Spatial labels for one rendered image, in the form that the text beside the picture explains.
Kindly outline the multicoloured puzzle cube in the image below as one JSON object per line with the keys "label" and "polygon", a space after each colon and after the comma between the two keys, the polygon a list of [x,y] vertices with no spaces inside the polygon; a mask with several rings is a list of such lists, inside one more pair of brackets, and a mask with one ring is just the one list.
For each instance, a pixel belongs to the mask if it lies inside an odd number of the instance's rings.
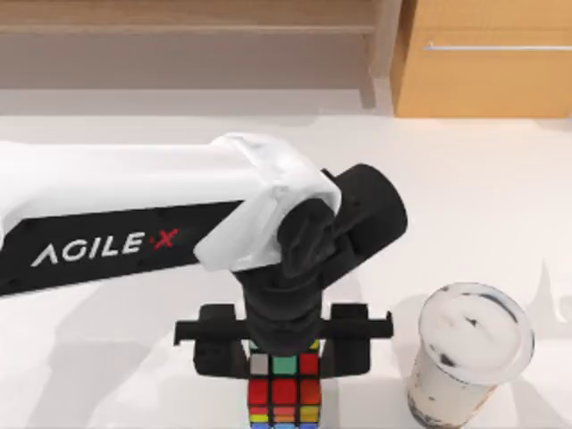
{"label": "multicoloured puzzle cube", "polygon": [[250,429],[319,429],[322,408],[320,341],[277,357],[249,343]]}

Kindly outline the milk tea plastic cup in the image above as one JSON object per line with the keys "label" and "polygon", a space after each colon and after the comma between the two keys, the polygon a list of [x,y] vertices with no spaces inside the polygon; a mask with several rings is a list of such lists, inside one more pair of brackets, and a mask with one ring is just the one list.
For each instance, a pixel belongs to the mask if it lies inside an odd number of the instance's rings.
{"label": "milk tea plastic cup", "polygon": [[535,334],[508,294],[478,282],[436,290],[418,318],[420,347],[408,378],[412,417],[424,429],[462,429],[531,363]]}

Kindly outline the wooden open shelves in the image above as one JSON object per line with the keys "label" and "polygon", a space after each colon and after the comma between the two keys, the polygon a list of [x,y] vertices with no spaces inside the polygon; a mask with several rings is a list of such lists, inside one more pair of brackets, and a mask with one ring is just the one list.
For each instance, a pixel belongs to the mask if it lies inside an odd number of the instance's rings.
{"label": "wooden open shelves", "polygon": [[10,114],[390,114],[401,0],[0,0]]}

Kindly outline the wooden cupboard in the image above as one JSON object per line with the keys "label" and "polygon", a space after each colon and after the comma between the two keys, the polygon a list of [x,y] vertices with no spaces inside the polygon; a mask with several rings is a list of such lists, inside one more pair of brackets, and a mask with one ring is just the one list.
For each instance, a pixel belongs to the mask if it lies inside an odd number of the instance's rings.
{"label": "wooden cupboard", "polygon": [[391,65],[402,118],[572,116],[572,52],[435,52],[436,45],[572,46],[572,0],[402,0]]}

